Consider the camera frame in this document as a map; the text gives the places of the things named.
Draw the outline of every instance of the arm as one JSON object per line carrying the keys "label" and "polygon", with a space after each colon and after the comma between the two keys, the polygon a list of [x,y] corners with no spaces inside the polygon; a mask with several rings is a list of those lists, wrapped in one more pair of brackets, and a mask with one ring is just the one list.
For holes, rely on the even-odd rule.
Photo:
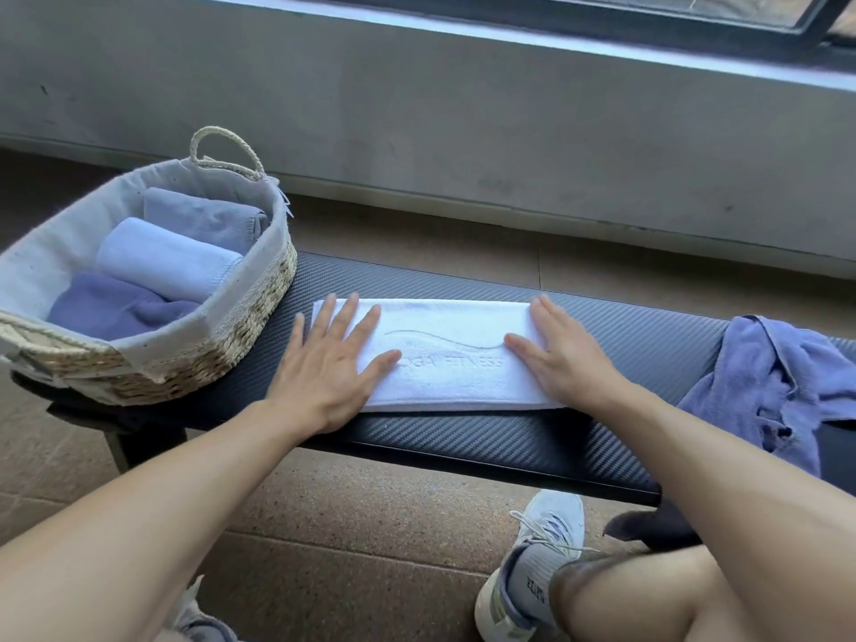
{"label": "arm", "polygon": [[155,637],[234,510],[292,448],[346,424],[400,358],[382,354],[358,375],[380,309],[343,340],[357,297],[330,323],[335,303],[327,298],[305,344],[295,318],[264,400],[0,549],[4,639]]}
{"label": "arm", "polygon": [[547,351],[513,334],[507,345],[639,457],[767,635],[856,636],[856,499],[630,383],[546,295],[531,314]]}

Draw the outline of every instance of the white towel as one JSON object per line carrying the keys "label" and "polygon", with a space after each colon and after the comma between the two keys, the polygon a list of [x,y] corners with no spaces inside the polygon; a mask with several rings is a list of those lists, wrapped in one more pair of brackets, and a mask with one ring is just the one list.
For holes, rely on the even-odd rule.
{"label": "white towel", "polygon": [[[313,306],[313,322],[322,302]],[[337,312],[344,300],[337,303]],[[543,344],[529,304],[456,300],[360,300],[350,329],[375,304],[378,327],[359,355],[359,371],[378,354],[401,360],[366,404],[366,412],[538,410],[560,407],[541,391],[502,342],[516,333]]]}
{"label": "white towel", "polygon": [[169,301],[202,304],[241,262],[237,252],[126,218],[101,243],[95,271]]}
{"label": "white towel", "polygon": [[248,204],[196,198],[153,186],[143,192],[143,218],[177,235],[241,255],[250,251],[268,224],[267,214]]}

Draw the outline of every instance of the forearm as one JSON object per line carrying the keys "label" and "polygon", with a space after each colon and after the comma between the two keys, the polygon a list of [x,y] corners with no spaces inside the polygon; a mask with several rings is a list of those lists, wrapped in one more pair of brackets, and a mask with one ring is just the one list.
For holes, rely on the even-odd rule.
{"label": "forearm", "polygon": [[856,500],[637,386],[622,387],[598,418],[675,500],[771,633],[852,634]]}
{"label": "forearm", "polygon": [[[287,420],[255,404],[0,549],[8,637],[64,630],[90,642],[138,639],[153,613],[167,615],[171,593],[235,509],[301,441],[300,419]],[[33,617],[33,604],[42,615]]]}

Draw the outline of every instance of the window frame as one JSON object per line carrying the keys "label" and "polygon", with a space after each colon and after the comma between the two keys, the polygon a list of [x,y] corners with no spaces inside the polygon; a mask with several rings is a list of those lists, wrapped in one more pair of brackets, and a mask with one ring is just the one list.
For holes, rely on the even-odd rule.
{"label": "window frame", "polygon": [[793,27],[593,0],[320,0],[694,54],[856,72],[856,37],[830,34],[852,0],[812,0]]}

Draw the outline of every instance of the hand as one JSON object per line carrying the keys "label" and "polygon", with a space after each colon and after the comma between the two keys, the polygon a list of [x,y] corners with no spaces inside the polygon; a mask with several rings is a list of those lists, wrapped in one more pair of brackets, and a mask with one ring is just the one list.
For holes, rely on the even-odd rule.
{"label": "hand", "polygon": [[547,295],[532,300],[529,311],[547,340],[547,350],[511,333],[505,336],[505,344],[527,364],[551,399],[597,417],[630,382],[583,325]]}
{"label": "hand", "polygon": [[291,338],[264,402],[282,414],[294,414],[306,437],[336,431],[350,421],[401,357],[398,350],[388,351],[357,373],[359,350],[380,319],[380,306],[372,306],[345,338],[358,303],[355,292],[331,323],[336,295],[329,295],[305,343],[303,314],[294,318]]}

